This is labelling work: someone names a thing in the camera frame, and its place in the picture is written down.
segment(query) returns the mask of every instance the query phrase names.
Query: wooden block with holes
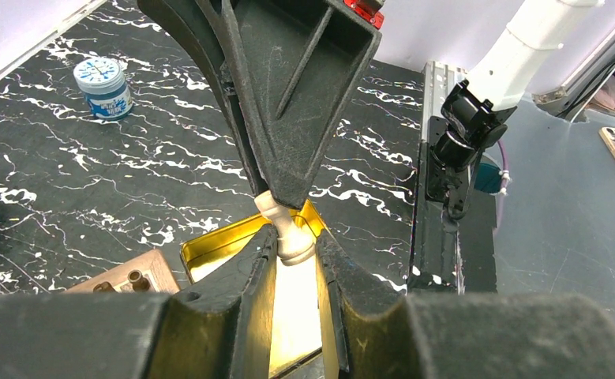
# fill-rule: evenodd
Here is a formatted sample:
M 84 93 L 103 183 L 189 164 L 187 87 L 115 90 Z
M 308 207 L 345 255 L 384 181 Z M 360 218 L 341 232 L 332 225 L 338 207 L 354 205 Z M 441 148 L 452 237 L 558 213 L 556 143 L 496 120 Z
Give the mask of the wooden block with holes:
M 66 292 L 94 292 L 94 288 L 95 291 L 151 291 L 168 294 L 179 291 L 179 285 L 177 285 L 170 266 L 167 265 L 160 250 L 151 250 L 144 253 L 123 265 L 80 283 Z

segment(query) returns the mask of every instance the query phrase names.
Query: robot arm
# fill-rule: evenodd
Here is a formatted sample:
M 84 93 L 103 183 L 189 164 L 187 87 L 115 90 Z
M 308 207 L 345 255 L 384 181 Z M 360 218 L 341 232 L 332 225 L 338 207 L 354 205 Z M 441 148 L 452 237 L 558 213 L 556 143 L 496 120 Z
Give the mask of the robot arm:
M 483 152 L 504 134 L 528 83 L 552 51 L 602 0 L 526 0 L 483 60 L 458 83 L 428 125 L 426 199 L 459 220 Z

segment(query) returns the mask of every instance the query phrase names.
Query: gold tray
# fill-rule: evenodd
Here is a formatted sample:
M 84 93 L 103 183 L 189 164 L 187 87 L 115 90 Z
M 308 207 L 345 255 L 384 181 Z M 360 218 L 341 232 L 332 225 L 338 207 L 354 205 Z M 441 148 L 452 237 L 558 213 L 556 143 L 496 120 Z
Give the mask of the gold tray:
M 324 221 L 307 200 L 301 211 L 291 210 L 298 227 L 314 239 L 327 229 Z M 182 261 L 191 283 L 216 270 L 270 223 L 261 214 L 207 233 L 182 245 Z M 272 319 L 272 347 L 268 377 L 275 377 L 321 348 L 316 260 L 311 257 L 300 265 L 286 267 L 277 261 L 275 311 Z

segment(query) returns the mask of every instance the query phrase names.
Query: wooden block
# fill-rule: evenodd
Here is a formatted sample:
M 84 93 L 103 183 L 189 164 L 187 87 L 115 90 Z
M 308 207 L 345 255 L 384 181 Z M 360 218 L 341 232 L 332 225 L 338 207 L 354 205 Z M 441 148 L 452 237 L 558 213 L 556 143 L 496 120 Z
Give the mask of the wooden block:
M 144 277 L 149 279 L 151 285 L 149 290 L 152 292 L 174 294 L 179 291 L 177 280 L 174 279 L 163 253 L 160 250 L 151 250 L 123 265 L 71 287 L 66 293 L 93 292 L 93 287 L 103 282 L 109 282 L 117 292 L 133 292 L 128 281 L 128 273 L 133 270 L 139 270 Z

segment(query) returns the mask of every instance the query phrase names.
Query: jar label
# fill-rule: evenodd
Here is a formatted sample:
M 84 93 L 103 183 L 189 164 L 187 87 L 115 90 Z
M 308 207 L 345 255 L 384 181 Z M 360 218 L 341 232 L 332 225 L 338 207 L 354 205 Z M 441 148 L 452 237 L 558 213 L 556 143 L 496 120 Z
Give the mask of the jar label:
M 133 106 L 130 99 L 130 90 L 124 85 L 124 91 L 109 99 L 92 99 L 86 96 L 86 101 L 91 108 L 91 113 L 101 119 L 117 118 L 123 116 Z

